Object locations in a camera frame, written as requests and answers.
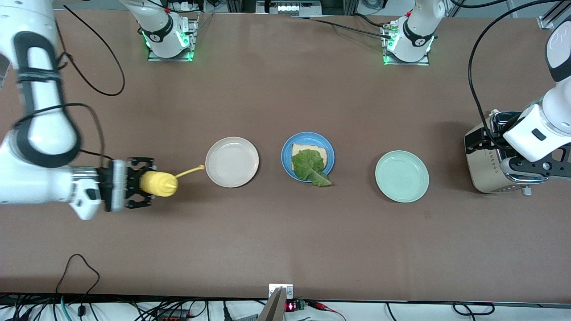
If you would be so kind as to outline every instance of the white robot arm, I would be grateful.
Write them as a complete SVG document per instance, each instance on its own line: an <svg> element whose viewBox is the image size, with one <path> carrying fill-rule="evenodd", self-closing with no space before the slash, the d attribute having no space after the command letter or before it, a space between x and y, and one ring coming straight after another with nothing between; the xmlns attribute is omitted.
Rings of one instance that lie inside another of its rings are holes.
<svg viewBox="0 0 571 321"><path fill-rule="evenodd" d="M571 179L571 17L549 37L545 59L554 88L523 112L492 111L486 124L495 139L482 123L465 136L472 182L482 192L530 195L530 186L550 177Z"/></svg>
<svg viewBox="0 0 571 321"><path fill-rule="evenodd" d="M436 27L445 14L443 0L416 0L410 15L392 22L397 26L387 50L404 62L417 62L430 50Z"/></svg>
<svg viewBox="0 0 571 321"><path fill-rule="evenodd" d="M154 53L173 57L188 44L179 40L182 19L146 0L120 0L135 15ZM52 0L0 0L0 54L17 74L24 115L32 115L9 131L0 145L0 204L65 202L81 219L91 219L102 199L107 211L120 211L126 198L141 194L150 204L153 195L138 189L140 174L154 170L152 159L143 170L114 160L109 168L68 164L81 148L81 136L66 109L58 71Z"/></svg>

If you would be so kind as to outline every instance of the white bracket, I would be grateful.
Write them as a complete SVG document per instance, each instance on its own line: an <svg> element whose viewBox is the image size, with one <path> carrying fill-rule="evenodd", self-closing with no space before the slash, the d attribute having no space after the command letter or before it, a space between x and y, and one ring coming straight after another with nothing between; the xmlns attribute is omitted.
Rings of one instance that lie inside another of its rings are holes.
<svg viewBox="0 0 571 321"><path fill-rule="evenodd" d="M279 287L286 289L288 300L293 299L293 284L281 284L281 283L270 283L270 286L268 287L268 298L272 296L274 290Z"/></svg>

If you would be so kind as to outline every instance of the yellow nozzle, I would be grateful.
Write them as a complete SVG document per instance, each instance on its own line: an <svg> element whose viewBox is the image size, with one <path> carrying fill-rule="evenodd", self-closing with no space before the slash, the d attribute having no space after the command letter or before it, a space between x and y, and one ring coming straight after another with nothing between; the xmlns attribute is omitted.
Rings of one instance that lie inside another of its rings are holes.
<svg viewBox="0 0 571 321"><path fill-rule="evenodd" d="M204 170L204 165L182 172L177 176L167 172L148 171L141 176L139 187L149 194L168 197L178 189L177 178L198 170Z"/></svg>

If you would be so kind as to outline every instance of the white plate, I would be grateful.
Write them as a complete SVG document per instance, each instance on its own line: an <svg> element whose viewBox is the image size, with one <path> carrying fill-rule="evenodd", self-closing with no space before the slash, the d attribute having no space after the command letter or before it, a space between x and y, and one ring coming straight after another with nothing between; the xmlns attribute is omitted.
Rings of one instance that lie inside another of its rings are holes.
<svg viewBox="0 0 571 321"><path fill-rule="evenodd" d="M238 187L250 181L258 171L260 158L256 147L240 137L216 142L206 154L206 173L223 187Z"/></svg>

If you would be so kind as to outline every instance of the green plate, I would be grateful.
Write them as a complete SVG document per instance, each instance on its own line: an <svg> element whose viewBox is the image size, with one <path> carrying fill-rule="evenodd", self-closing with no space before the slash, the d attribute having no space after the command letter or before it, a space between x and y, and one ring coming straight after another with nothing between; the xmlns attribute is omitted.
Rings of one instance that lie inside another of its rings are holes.
<svg viewBox="0 0 571 321"><path fill-rule="evenodd" d="M401 203L418 200L428 189L427 167L415 154L404 150L383 155L375 168L375 179L388 198Z"/></svg>

